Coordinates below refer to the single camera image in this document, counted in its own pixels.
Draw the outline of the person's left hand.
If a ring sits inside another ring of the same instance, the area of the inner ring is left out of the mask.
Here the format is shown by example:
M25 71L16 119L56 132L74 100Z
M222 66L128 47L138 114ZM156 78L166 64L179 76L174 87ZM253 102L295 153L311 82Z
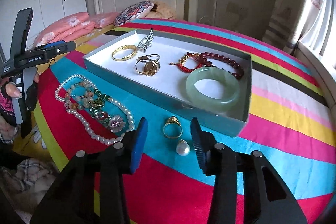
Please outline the person's left hand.
M9 78L1 79L1 142L13 144L20 126L15 121L12 98L19 98L21 92Z

